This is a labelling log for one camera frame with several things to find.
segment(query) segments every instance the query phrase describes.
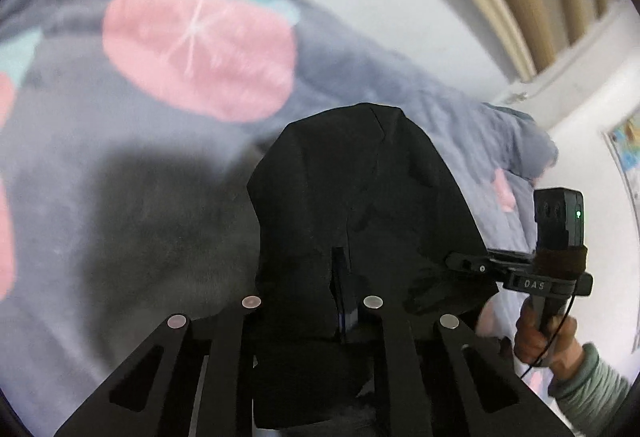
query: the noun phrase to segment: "gray blanket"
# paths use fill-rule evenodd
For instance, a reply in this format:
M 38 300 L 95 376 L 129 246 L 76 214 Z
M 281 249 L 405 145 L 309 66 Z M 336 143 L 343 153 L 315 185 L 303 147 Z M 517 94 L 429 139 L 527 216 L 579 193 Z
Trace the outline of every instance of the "gray blanket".
M 251 290 L 254 166 L 363 101 L 430 136 L 488 247 L 533 249 L 548 136 L 309 2 L 0 2 L 0 387 L 36 437 L 165 316 Z

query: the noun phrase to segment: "person's arm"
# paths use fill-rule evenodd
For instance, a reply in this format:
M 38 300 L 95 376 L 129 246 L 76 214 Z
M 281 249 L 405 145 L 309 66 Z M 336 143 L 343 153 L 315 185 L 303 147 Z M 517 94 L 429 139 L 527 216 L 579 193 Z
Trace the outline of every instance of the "person's arm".
M 544 350 L 547 339 L 535 328 L 535 313 L 525 302 L 516 324 L 514 352 L 530 365 Z M 551 319 L 548 333 L 558 328 L 561 316 Z M 600 359 L 593 343 L 581 346 L 575 339 L 578 324 L 567 317 L 556 336 L 550 368 L 554 379 L 548 393 L 572 426 L 587 437 L 599 435 L 629 392 L 629 383 Z

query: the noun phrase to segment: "black fabric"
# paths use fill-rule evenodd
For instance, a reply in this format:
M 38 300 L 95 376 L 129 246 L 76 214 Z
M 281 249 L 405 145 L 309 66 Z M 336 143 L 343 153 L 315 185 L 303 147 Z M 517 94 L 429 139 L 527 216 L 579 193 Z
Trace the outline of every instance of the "black fabric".
M 450 252 L 486 248 L 446 164 L 398 108 L 359 104 L 290 124 L 248 191 L 261 230 L 254 395 L 256 422 L 266 427 L 322 420 L 367 378 L 361 364 L 337 357 L 344 349 L 335 342 L 330 288 L 336 248 L 362 277 L 363 294 L 404 307 L 416 338 L 428 339 L 444 312 L 475 319 L 497 292 L 489 279 L 446 269 Z M 296 351 L 296 340 L 317 343 Z

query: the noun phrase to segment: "picture on wall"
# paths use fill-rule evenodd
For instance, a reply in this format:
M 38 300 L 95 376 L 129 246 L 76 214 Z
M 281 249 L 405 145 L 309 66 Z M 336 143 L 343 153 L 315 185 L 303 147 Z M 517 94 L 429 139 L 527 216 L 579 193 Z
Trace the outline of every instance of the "picture on wall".
M 625 178 L 640 232 L 640 109 L 608 134 Z M 634 351 L 640 347 L 640 314 Z

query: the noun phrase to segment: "silver screw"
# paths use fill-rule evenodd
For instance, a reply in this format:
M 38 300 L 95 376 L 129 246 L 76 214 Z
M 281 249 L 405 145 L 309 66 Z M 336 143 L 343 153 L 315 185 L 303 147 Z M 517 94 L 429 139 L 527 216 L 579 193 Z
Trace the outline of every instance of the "silver screw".
M 242 307 L 245 309 L 255 309 L 260 306 L 262 300 L 258 296 L 247 296 L 242 300 Z
M 460 325 L 460 320 L 453 314 L 443 314 L 440 317 L 440 325 L 446 329 L 456 329 L 458 328 L 458 325 Z
M 383 301 L 380 296 L 367 296 L 362 301 L 365 307 L 369 309 L 380 309 L 382 307 Z
M 181 329 L 187 323 L 187 318 L 185 318 L 182 314 L 174 314 L 167 321 L 166 324 L 169 325 L 172 329 Z

